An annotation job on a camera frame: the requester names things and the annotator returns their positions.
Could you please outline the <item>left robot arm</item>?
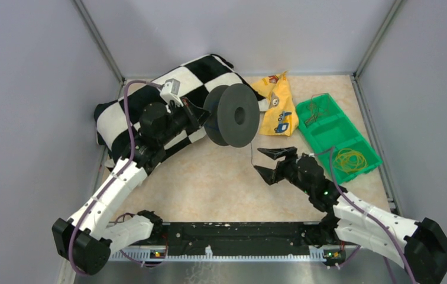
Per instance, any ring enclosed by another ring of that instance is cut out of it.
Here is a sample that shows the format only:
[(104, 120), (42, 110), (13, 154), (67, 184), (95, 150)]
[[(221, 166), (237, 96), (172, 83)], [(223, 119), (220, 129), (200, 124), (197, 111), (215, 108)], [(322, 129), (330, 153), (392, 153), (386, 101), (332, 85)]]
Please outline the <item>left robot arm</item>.
[(126, 155), (117, 160), (105, 183), (68, 220), (59, 218), (53, 224), (57, 251), (76, 273), (95, 275), (116, 251), (141, 240), (151, 245), (161, 240), (162, 220), (151, 211), (141, 211), (113, 226), (109, 226), (110, 219), (166, 158), (166, 144), (182, 132), (201, 129), (212, 114), (187, 98), (180, 104), (155, 102), (144, 108), (139, 135), (130, 138)]

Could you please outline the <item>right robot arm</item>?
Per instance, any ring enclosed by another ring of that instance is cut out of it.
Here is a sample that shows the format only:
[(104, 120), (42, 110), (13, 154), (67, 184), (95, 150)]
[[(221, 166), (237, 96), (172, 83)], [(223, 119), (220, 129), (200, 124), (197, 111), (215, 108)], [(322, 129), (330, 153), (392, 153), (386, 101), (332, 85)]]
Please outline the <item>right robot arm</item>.
[(277, 162), (274, 169), (254, 168), (268, 185), (287, 180), (326, 213), (319, 228), (328, 244), (338, 240), (369, 249), (395, 262), (413, 283), (441, 283), (447, 273), (447, 236), (430, 218), (408, 219), (380, 209), (328, 179), (316, 154), (298, 154), (296, 147), (258, 151)]

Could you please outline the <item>grey plastic cable spool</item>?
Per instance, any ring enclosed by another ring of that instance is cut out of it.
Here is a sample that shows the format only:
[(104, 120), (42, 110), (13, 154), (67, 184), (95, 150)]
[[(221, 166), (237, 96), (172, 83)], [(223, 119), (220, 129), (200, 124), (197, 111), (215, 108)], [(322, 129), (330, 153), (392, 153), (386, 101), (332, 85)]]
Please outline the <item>grey plastic cable spool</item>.
[(204, 129), (219, 146), (241, 148), (252, 142), (260, 122), (253, 90), (243, 84), (221, 85), (209, 92), (203, 108), (210, 112)]

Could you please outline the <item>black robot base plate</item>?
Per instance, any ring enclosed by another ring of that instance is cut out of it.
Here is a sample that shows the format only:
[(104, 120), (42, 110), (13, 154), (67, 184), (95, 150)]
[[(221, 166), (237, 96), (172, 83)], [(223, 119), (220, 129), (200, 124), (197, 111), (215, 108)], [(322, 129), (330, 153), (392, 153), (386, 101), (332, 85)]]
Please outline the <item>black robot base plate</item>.
[(346, 245), (318, 222), (171, 222), (157, 225), (140, 247), (167, 249), (169, 257), (288, 259), (314, 255), (343, 262)]

